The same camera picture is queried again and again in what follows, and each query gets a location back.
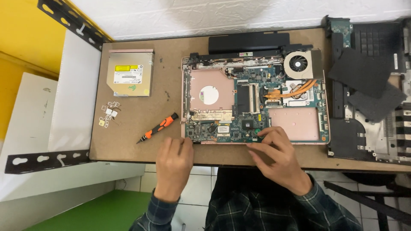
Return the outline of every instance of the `screwdriver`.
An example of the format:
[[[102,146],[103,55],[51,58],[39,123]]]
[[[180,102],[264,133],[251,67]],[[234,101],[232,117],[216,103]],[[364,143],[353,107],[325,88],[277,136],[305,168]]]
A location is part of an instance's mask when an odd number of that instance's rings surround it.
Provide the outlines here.
[[[169,126],[177,118],[178,118],[177,113],[174,113],[173,115],[169,116],[168,118],[163,120],[163,122],[161,122],[159,125],[155,126],[153,129],[146,132],[144,136],[136,144],[140,143],[141,141],[145,141],[146,139],[150,139],[154,134],[156,134],[158,131],[160,131],[164,127]]]

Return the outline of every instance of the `textured white wall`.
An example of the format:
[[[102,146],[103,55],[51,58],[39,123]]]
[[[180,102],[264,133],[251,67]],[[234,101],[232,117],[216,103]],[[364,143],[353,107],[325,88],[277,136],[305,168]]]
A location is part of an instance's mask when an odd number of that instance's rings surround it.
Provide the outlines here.
[[[411,0],[72,0],[115,40],[219,35],[411,16]]]

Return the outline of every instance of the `wooden workbench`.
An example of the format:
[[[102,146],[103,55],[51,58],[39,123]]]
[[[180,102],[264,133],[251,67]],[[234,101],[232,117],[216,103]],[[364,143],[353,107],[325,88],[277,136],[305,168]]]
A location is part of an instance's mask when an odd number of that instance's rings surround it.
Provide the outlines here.
[[[325,72],[331,64],[330,41],[323,29],[283,31],[290,33],[292,44],[313,44],[322,50]],[[150,97],[118,98],[106,84],[109,50],[154,49],[155,61]],[[94,160],[155,162],[157,149],[167,136],[180,137],[179,120],[148,141],[136,142],[174,112],[181,113],[181,58],[192,52],[208,54],[208,37],[161,39],[137,42],[117,42],[103,45],[97,89],[96,110],[92,131],[90,158]],[[108,102],[120,103],[121,111],[107,128],[99,126],[101,110]],[[327,158],[324,145],[295,145],[298,161],[306,169],[335,169],[358,171],[411,172],[411,166],[361,162],[348,159]],[[244,145],[195,145],[196,165],[254,165]]]

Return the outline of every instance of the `microchip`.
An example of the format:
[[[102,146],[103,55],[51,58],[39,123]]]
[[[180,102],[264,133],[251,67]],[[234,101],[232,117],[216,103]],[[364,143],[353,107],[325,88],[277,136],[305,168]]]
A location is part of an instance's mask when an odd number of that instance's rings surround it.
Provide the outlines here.
[[[249,128],[254,128],[254,120],[242,120],[241,129],[247,131]]]

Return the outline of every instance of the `ventilation grille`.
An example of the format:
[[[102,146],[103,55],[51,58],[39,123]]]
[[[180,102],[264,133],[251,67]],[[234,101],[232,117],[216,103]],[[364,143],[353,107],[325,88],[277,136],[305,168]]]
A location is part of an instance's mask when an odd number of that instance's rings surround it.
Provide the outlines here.
[[[393,117],[390,115],[383,120],[383,132],[384,137],[394,136]]]

